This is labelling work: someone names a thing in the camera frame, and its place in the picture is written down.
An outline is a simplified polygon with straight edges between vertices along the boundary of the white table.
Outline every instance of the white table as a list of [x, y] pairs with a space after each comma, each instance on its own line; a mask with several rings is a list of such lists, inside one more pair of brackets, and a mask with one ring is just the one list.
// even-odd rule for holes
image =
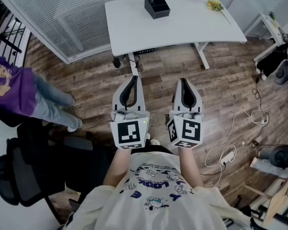
[[266, 49], [264, 52], [262, 52], [260, 55], [256, 56], [254, 58], [254, 61], [259, 61], [259, 60], [263, 59], [268, 54], [270, 54], [271, 51], [275, 50], [276, 47], [281, 46], [284, 43], [282, 34], [280, 33], [280, 31], [278, 29], [278, 27], [279, 27], [278, 22], [274, 21], [274, 23], [276, 23], [276, 25], [277, 25], [277, 27], [276, 27], [272, 23], [272, 18], [270, 16], [266, 16], [266, 15], [264, 15], [262, 13], [258, 17], [258, 19], [245, 31], [244, 35], [247, 36], [248, 34], [250, 34], [258, 26], [258, 24], [261, 21], [264, 23], [266, 28], [271, 33], [271, 36], [275, 40], [275, 43], [272, 46], [270, 46], [268, 49]]
[[[246, 42], [246, 38], [227, 10], [207, 8], [208, 0], [166, 0], [168, 17], [153, 19], [144, 0], [106, 2], [108, 30], [114, 56], [169, 45], [194, 43], [206, 69], [203, 49], [208, 42]], [[132, 73], [138, 75], [131, 61]]]

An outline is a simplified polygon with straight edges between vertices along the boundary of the purple t-shirt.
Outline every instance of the purple t-shirt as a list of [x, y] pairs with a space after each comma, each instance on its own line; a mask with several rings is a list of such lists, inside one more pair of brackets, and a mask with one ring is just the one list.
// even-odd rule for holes
[[11, 66], [0, 57], [0, 108], [30, 116], [36, 107], [31, 68]]

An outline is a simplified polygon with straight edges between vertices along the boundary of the black box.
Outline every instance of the black box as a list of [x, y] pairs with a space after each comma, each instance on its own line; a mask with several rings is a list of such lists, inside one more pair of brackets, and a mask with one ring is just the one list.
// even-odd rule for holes
[[153, 19], [166, 17], [171, 11], [165, 0], [145, 0], [144, 7]]

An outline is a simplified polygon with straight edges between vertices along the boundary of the wooden floor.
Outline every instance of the wooden floor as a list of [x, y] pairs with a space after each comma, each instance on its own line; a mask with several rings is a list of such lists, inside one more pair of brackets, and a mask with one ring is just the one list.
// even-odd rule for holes
[[[271, 44], [270, 41], [254, 38], [249, 38], [245, 44], [209, 43], [205, 55], [210, 69], [201, 67], [196, 49], [190, 44], [158, 48], [154, 53], [142, 55], [140, 66], [143, 71], [139, 76], [143, 83], [146, 110], [151, 114], [151, 137], [157, 138], [161, 145], [168, 146], [164, 114], [171, 109], [177, 80], [188, 78], [203, 99], [206, 125], [204, 143], [193, 150], [194, 156], [202, 173], [217, 172], [218, 167], [205, 168], [205, 155], [210, 148], [225, 140], [236, 112], [244, 109], [250, 114], [259, 108], [259, 100], [252, 94], [256, 77], [253, 58]], [[25, 65], [76, 99], [76, 106], [68, 111], [84, 121], [77, 135], [84, 136], [86, 131], [91, 131], [99, 142], [113, 145], [110, 131], [112, 95], [132, 74], [128, 61], [122, 61], [121, 68], [116, 69], [112, 60], [112, 54], [108, 51], [66, 65], [32, 36]], [[278, 86], [271, 76], [265, 82], [258, 83], [258, 90], [263, 109], [278, 102], [268, 110], [270, 122], [257, 140], [262, 144], [288, 144], [288, 83]], [[259, 112], [254, 117], [262, 119]], [[225, 146], [236, 146], [236, 159], [226, 167], [219, 184], [223, 196], [231, 205], [235, 204], [239, 194], [242, 195], [242, 205], [256, 198], [256, 194], [243, 188], [244, 183], [264, 191], [275, 179], [272, 175], [249, 168], [260, 149], [253, 149], [251, 142], [260, 130], [245, 113], [240, 113], [227, 142], [215, 149], [208, 159], [208, 163], [215, 163]], [[204, 176], [206, 186], [213, 186], [217, 180], [218, 175]], [[67, 190], [52, 196], [51, 200], [62, 217], [66, 218], [70, 212], [68, 198], [77, 197]]]

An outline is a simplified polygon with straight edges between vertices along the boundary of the person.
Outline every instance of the person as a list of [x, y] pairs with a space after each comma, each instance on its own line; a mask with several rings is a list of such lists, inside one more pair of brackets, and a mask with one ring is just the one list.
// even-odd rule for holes
[[47, 84], [31, 68], [11, 66], [0, 57], [0, 109], [64, 125], [74, 132], [81, 119], [55, 105], [71, 106], [74, 102], [70, 94]]
[[250, 219], [219, 190], [204, 188], [192, 149], [172, 154], [153, 139], [143, 149], [118, 149], [103, 185], [94, 188], [65, 230], [225, 230], [222, 219], [250, 229]]
[[256, 72], [262, 74], [261, 77], [263, 80], [266, 80], [278, 68], [279, 64], [284, 59], [287, 59], [288, 37], [285, 39], [285, 42], [283, 45], [276, 47], [267, 57], [255, 63]]

